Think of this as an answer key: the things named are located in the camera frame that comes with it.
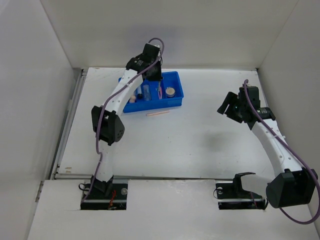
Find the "houndstooth pattern pencil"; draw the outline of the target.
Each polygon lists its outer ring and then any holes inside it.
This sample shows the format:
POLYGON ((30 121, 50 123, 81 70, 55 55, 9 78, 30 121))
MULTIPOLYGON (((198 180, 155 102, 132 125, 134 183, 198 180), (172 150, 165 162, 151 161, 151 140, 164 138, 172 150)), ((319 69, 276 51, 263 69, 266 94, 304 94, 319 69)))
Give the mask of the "houndstooth pattern pencil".
POLYGON ((160 96, 161 96, 161 81, 158 81, 157 94, 158 94, 158 97, 160 98, 160 96))

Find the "clear plastic bottle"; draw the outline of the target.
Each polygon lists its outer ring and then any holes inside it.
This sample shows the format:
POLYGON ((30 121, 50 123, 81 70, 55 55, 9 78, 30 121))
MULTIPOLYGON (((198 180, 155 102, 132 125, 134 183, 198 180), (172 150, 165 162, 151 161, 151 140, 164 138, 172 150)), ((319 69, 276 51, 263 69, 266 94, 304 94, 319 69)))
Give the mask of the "clear plastic bottle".
POLYGON ((148 84, 144 84, 142 86, 142 88, 143 88, 143 99, 145 101, 151 101, 152 100, 152 96, 151 96, 149 85, 148 84))

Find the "clear tube black cap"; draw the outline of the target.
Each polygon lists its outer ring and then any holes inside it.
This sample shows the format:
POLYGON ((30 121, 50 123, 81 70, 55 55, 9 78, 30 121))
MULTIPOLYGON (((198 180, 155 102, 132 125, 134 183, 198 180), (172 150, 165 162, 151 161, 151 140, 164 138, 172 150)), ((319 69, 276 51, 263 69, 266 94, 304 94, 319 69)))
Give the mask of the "clear tube black cap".
POLYGON ((142 87, 139 86, 137 89, 136 89, 136 97, 138 99, 142 99, 143 98, 143 94, 142 94, 142 87))

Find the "pink makeup brush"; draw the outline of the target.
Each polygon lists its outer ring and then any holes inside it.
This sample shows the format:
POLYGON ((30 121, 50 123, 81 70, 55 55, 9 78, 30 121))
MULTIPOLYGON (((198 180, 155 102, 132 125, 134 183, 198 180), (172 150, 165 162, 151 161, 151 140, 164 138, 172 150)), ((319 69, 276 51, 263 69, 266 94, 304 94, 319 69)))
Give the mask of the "pink makeup brush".
POLYGON ((162 88, 161 88, 161 95, 160 95, 160 98, 158 98, 159 100, 162 100, 163 99, 163 91, 162 91, 162 88))

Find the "round compact case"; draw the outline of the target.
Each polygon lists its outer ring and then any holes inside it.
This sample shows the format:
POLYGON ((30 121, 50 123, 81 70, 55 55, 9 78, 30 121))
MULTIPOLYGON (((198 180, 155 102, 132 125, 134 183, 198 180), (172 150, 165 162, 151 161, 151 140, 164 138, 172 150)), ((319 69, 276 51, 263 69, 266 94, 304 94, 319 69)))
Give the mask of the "round compact case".
POLYGON ((176 90, 173 87, 167 87, 165 89, 165 95, 167 98, 173 98, 176 95, 176 90))

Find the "beige makeup sponge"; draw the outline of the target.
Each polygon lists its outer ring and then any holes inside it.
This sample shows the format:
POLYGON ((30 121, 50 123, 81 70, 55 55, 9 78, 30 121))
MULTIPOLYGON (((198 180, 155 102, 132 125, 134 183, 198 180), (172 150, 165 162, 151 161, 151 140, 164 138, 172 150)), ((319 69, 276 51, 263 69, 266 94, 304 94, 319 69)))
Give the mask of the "beige makeup sponge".
POLYGON ((131 95, 131 96, 130 96, 130 99, 129 99, 129 103, 133 104, 133 103, 135 103, 136 101, 137 101, 136 95, 131 95))

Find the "beige cosmetic stick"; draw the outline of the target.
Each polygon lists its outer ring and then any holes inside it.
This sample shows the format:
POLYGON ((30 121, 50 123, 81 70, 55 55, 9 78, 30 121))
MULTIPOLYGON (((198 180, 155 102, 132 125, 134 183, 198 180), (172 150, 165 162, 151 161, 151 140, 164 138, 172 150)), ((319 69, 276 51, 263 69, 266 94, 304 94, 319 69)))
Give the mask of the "beige cosmetic stick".
POLYGON ((167 113, 169 113, 169 112, 170 112, 169 110, 158 111, 158 112, 153 112, 153 113, 147 113, 146 116, 147 116, 147 117, 158 116, 158 115, 167 114, 167 113))

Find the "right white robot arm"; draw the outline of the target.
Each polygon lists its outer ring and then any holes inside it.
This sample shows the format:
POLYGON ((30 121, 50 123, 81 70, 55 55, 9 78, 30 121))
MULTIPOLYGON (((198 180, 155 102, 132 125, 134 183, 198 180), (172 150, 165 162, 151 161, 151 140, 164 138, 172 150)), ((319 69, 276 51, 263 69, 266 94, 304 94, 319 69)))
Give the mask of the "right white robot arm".
POLYGON ((228 92, 218 113, 238 122, 246 123, 260 141, 271 162, 274 178, 269 179, 254 172, 237 173, 232 180, 232 193, 243 197, 257 194, 273 208, 309 204, 318 175, 305 166, 284 146, 276 117, 269 107, 261 107, 256 86, 240 87, 237 94, 228 92))

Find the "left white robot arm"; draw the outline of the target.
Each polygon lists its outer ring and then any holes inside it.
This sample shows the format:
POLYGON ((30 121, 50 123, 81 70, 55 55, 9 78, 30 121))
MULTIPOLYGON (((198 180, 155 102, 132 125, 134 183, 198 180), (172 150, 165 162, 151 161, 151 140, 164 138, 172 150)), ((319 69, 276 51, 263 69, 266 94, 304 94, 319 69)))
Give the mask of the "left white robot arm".
POLYGON ((146 43, 142 53, 128 61, 120 81, 104 104, 91 109, 95 150, 99 155, 93 174, 94 179, 99 182, 95 185, 94 192, 100 198, 104 199, 111 195, 112 186, 107 182, 113 177, 111 158, 108 156, 108 151, 100 147, 100 142, 111 146, 121 140, 125 132, 125 126, 120 119, 124 107, 145 79, 155 81, 162 79, 161 58, 164 49, 163 43, 161 45, 146 43))

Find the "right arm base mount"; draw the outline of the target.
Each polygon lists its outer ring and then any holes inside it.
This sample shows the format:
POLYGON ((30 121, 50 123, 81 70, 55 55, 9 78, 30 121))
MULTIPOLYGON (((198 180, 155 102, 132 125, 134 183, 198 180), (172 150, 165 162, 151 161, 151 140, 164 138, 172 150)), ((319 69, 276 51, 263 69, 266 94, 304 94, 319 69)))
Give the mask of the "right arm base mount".
POLYGON ((215 182, 213 196, 218 200, 219 210, 265 210, 269 204, 267 198, 256 192, 244 190, 242 177, 257 176, 253 172, 237 173, 232 180, 215 182))

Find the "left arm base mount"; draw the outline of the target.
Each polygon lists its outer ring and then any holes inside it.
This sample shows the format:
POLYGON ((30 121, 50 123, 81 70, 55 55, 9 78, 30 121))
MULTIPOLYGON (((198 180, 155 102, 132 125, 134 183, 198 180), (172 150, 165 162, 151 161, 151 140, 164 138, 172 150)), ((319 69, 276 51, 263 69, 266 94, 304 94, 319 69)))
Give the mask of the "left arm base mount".
POLYGON ((122 211, 127 209, 128 179, 110 179, 108 182, 94 181, 91 183, 80 183, 79 190, 82 191, 80 200, 81 210, 106 210, 122 211))

